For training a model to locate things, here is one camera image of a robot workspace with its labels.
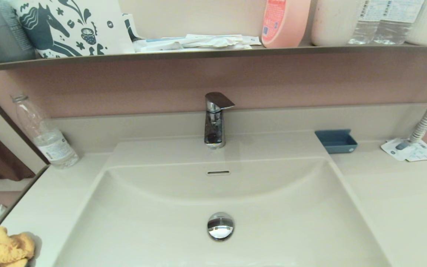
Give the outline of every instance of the sink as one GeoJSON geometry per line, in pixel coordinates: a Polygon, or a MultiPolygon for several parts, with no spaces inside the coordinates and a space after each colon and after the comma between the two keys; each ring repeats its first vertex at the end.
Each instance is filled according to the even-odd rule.
{"type": "MultiPolygon", "coordinates": [[[[205,160],[218,152],[175,164],[112,161],[117,164],[99,175],[55,266],[390,265],[322,147],[319,156],[285,158],[285,148],[278,147],[277,158],[252,159],[252,151],[265,154],[254,144],[232,144],[234,157],[227,144],[221,161],[205,160]],[[238,157],[243,160],[225,159],[238,157]],[[235,221],[224,242],[207,233],[207,221],[217,212],[235,221]]],[[[162,159],[166,149],[159,145],[147,147],[158,149],[150,153],[162,159]]]]}

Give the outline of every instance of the blue soap dish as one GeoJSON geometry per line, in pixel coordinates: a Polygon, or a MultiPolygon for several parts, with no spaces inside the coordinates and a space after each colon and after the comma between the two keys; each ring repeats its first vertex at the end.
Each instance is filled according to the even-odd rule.
{"type": "Polygon", "coordinates": [[[351,130],[316,131],[315,135],[329,154],[351,153],[357,149],[357,142],[350,135],[351,130]]]}

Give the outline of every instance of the chrome drain plug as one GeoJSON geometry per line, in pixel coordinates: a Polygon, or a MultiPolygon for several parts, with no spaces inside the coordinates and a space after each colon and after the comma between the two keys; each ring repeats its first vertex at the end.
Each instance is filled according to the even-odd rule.
{"type": "Polygon", "coordinates": [[[234,233],[234,219],[225,212],[218,212],[209,218],[207,232],[215,241],[225,241],[234,233]]]}

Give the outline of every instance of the sink overflow hole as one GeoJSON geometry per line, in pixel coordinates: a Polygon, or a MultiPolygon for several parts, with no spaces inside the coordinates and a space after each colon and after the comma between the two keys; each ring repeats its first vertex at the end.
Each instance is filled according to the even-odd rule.
{"type": "Polygon", "coordinates": [[[209,171],[208,176],[219,176],[219,175],[229,175],[230,171],[209,171]]]}

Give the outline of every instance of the towel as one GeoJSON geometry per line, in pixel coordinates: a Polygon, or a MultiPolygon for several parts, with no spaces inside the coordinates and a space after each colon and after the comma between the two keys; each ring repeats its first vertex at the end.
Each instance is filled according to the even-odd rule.
{"type": "Polygon", "coordinates": [[[7,235],[0,227],[0,267],[24,267],[34,257],[34,242],[25,233],[7,235]]]}

